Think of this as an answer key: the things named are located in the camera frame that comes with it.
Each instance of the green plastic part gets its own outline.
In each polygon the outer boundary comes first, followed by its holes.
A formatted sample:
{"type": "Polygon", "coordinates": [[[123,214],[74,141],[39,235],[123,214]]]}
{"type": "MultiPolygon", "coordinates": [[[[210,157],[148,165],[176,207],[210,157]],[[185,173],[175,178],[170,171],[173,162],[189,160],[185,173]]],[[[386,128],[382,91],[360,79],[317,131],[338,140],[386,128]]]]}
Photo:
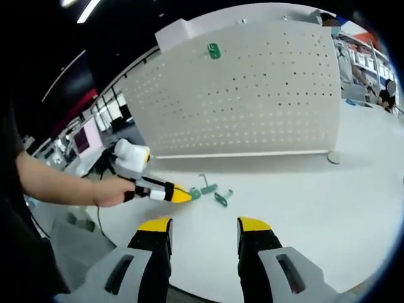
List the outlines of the green plastic part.
{"type": "Polygon", "coordinates": [[[201,193],[202,194],[211,194],[211,193],[217,191],[217,189],[218,189],[217,184],[212,184],[212,185],[208,185],[206,187],[202,187],[201,193]]]}
{"type": "Polygon", "coordinates": [[[227,194],[225,194],[224,196],[221,196],[218,193],[215,193],[216,201],[218,201],[224,207],[227,207],[227,199],[229,199],[231,196],[233,196],[233,190],[231,190],[231,189],[229,189],[229,192],[227,194]]]}
{"type": "Polygon", "coordinates": [[[210,43],[208,44],[208,51],[209,51],[209,55],[210,57],[215,60],[215,59],[219,59],[222,55],[220,53],[220,49],[219,46],[217,46],[216,43],[210,43]]]}
{"type": "Polygon", "coordinates": [[[215,193],[215,199],[221,205],[223,205],[224,207],[227,207],[227,200],[224,197],[222,197],[221,195],[219,195],[218,193],[215,193]]]}
{"type": "Polygon", "coordinates": [[[197,200],[197,199],[199,199],[199,198],[201,197],[201,192],[200,192],[199,189],[196,188],[196,187],[192,187],[192,188],[189,190],[189,194],[190,194],[191,197],[192,197],[192,200],[191,200],[191,201],[197,200]]]}
{"type": "Polygon", "coordinates": [[[200,174],[199,176],[203,177],[203,179],[205,180],[205,184],[206,184],[206,186],[209,186],[209,184],[208,184],[208,180],[206,180],[206,176],[205,176],[205,174],[200,174]]]}

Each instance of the white table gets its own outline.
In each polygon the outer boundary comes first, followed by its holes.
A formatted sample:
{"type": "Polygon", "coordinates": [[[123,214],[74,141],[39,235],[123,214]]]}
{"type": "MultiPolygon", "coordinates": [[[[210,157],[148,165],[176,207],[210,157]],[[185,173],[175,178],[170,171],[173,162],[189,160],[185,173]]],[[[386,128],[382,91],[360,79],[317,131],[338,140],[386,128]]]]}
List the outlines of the white table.
{"type": "MultiPolygon", "coordinates": [[[[126,246],[137,226],[170,216],[170,283],[217,302],[243,302],[237,274],[237,217],[269,223],[324,271],[337,291],[373,274],[388,257],[403,220],[404,128],[381,107],[341,102],[336,151],[326,155],[158,160],[154,173],[186,188],[203,187],[198,174],[234,190],[224,208],[213,195],[183,205],[136,199],[101,209],[105,233],[126,246]]],[[[96,222],[96,209],[88,213],[96,222]]]]}

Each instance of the black sleeve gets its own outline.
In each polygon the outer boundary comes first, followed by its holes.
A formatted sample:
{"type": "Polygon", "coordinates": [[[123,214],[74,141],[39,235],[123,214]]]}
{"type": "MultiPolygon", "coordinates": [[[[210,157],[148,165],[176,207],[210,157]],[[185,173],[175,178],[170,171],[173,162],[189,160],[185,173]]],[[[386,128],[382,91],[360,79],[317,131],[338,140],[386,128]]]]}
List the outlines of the black sleeve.
{"type": "Polygon", "coordinates": [[[386,98],[386,92],[387,92],[386,90],[381,90],[381,91],[380,91],[379,97],[381,97],[382,100],[386,98]]]}
{"type": "Polygon", "coordinates": [[[14,117],[13,104],[9,105],[8,112],[4,122],[4,132],[6,135],[6,144],[12,156],[16,158],[21,152],[24,151],[24,145],[21,141],[20,134],[18,134],[17,125],[14,117]]]}

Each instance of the white pegboard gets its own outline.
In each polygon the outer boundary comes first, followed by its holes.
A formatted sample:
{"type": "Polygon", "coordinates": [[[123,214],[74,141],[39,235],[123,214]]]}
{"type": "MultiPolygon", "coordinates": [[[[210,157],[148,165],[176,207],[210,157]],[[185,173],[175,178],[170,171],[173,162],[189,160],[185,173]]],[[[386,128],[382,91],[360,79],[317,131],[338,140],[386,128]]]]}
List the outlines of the white pegboard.
{"type": "Polygon", "coordinates": [[[326,152],[335,147],[340,76],[329,29],[275,21],[207,33],[125,80],[156,156],[326,152]],[[222,56],[207,51],[218,44],[222,56]]]}

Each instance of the ceiling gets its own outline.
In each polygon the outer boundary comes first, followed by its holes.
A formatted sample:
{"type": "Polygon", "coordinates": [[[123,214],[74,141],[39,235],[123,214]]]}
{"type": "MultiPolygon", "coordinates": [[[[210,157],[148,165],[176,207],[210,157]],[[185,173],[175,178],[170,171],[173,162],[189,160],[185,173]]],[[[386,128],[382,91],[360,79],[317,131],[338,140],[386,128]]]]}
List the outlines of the ceiling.
{"type": "MultiPolygon", "coordinates": [[[[101,0],[87,21],[77,24],[77,14],[87,2],[78,0],[62,8],[56,0],[9,1],[3,10],[12,16],[4,40],[8,95],[16,103],[23,130],[32,125],[41,99],[62,69],[82,50],[86,50],[96,89],[101,92],[127,65],[157,44],[154,33],[164,26],[179,18],[190,20],[218,9],[262,1],[101,0]]],[[[343,8],[341,1],[288,2],[347,18],[352,15],[353,1],[343,8]]]]}

